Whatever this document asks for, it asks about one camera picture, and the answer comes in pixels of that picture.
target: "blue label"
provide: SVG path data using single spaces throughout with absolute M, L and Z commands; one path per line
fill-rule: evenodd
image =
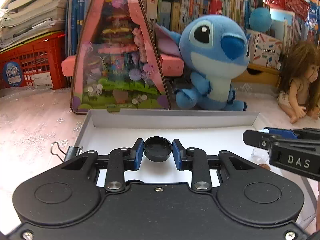
M 22 83 L 22 71 L 18 63 L 7 62 L 3 67 L 3 78 L 11 87 L 16 87 Z

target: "stitch plush toy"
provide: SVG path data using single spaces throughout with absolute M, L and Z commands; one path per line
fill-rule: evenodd
M 247 104 L 235 100 L 231 87 L 231 79 L 245 71 L 249 63 L 246 36 L 234 21 L 207 15 L 191 22 L 181 35 L 159 25 L 155 30 L 159 50 L 182 57 L 193 70 L 194 87 L 177 91 L 180 108 L 198 105 L 204 110 L 246 110 Z

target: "blue nose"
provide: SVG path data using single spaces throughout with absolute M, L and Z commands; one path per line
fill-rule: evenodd
M 221 47 L 227 57 L 231 60 L 244 54 L 244 40 L 230 34 L 226 34 L 221 39 Z

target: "doll hair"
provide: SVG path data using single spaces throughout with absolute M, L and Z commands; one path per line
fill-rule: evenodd
M 294 45 L 288 57 L 284 60 L 284 67 L 281 72 L 281 81 L 279 92 L 289 92 L 291 81 L 295 77 L 302 77 L 310 65 L 320 65 L 320 51 L 315 45 L 306 42 L 300 42 Z M 312 110 L 318 103 L 320 75 L 310 84 L 309 96 L 306 102 L 307 110 Z

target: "screw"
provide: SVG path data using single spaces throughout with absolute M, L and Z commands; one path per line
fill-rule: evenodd
M 156 192 L 163 192 L 164 189 L 163 189 L 163 187 L 156 187 L 156 188 L 155 188 L 155 191 L 156 191 Z
M 110 181 L 107 184 L 108 189 L 120 189 L 122 187 L 122 183 L 119 181 Z
M 285 235 L 285 240 L 293 240 L 295 237 L 296 237 L 295 232 L 290 231 Z
M 210 187 L 208 182 L 198 181 L 195 183 L 196 189 L 208 189 Z
M 25 231 L 22 233 L 22 237 L 25 240 L 32 240 L 33 239 L 33 234 L 30 231 Z

